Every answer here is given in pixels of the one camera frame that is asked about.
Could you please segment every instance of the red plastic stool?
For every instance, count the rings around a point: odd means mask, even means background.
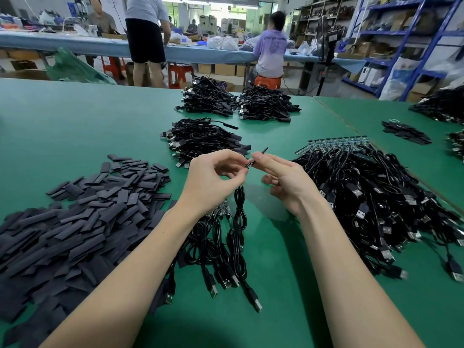
[[[122,58],[123,64],[121,66],[121,70],[123,68],[126,68],[126,63],[124,62],[124,58]],[[109,64],[105,64],[105,61],[103,60],[103,56],[101,57],[101,64],[103,65],[103,73],[106,74],[106,71],[111,72],[113,75],[113,78],[119,79],[119,72],[116,67],[116,63],[113,58],[109,58]]]
[[[255,79],[255,85],[264,85],[268,89],[280,89],[280,77],[279,78],[265,78],[257,76]]]
[[[172,83],[172,76],[171,72],[174,73],[175,77],[175,82]],[[168,78],[168,83],[169,83],[169,89],[181,89],[181,83],[179,79],[183,80],[184,83],[187,81],[185,79],[185,74],[186,73],[191,73],[192,78],[194,77],[194,68],[188,64],[167,64],[167,75],[169,76]]]

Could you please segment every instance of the person in purple shirt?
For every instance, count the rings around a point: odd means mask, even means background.
[[[259,56],[258,64],[248,75],[247,85],[252,86],[259,75],[279,78],[283,75],[283,56],[287,50],[287,37],[282,33],[285,13],[277,11],[269,17],[267,30],[259,36],[253,54]]]

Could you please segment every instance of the black shorts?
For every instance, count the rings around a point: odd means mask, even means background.
[[[132,61],[137,64],[166,61],[161,29],[157,24],[145,19],[128,18],[126,27]]]

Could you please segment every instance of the white t-shirt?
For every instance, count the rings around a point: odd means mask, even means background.
[[[159,24],[159,20],[169,22],[166,6],[161,0],[123,0],[126,18],[144,19]]]

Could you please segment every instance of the tiled floor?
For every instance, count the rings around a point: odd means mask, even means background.
[[[79,58],[82,61],[85,62],[85,57],[84,56],[79,56]],[[49,58],[47,58],[47,60],[48,60],[48,63],[50,65],[53,65],[55,63],[53,57],[49,57]],[[108,58],[104,57],[104,60],[109,63]],[[125,58],[124,60],[125,60],[126,63],[131,61],[130,58]],[[35,60],[34,62],[37,64],[37,68],[45,69],[45,66],[44,66],[42,60]],[[10,59],[0,59],[0,66],[3,67],[3,69],[6,70],[6,71],[13,71],[14,70],[13,66],[11,65]],[[103,71],[103,66],[102,66],[102,62],[100,60],[100,57],[95,59],[95,69],[98,70],[98,71]],[[165,74],[165,84],[167,85],[167,69],[165,69],[163,72]],[[298,88],[298,84],[300,82],[300,76],[301,76],[301,71],[299,69],[289,69],[289,70],[287,70],[287,73],[286,73],[286,75],[285,75],[285,77],[284,77],[284,79],[282,81],[283,92],[286,93],[286,94],[296,93],[297,88]],[[241,92],[242,89],[243,89],[243,77],[229,76],[229,75],[215,75],[215,74],[209,75],[209,77],[214,78],[214,79],[219,80],[219,81],[227,81],[227,82],[231,82],[231,83],[235,84],[235,88],[234,88],[235,92]],[[187,79],[187,81],[191,81],[192,76],[190,74],[187,74],[186,79]],[[116,82],[118,82],[119,85],[126,85],[125,81],[116,80]],[[345,97],[345,98],[353,98],[353,99],[372,99],[372,100],[375,100],[375,97],[373,97],[369,93],[366,93],[366,92],[364,92],[364,91],[362,91],[362,90],[360,90],[360,89],[358,89],[356,87],[353,87],[353,86],[351,86],[349,84],[346,84],[344,82],[340,83],[340,87],[339,87],[338,92],[333,96]]]

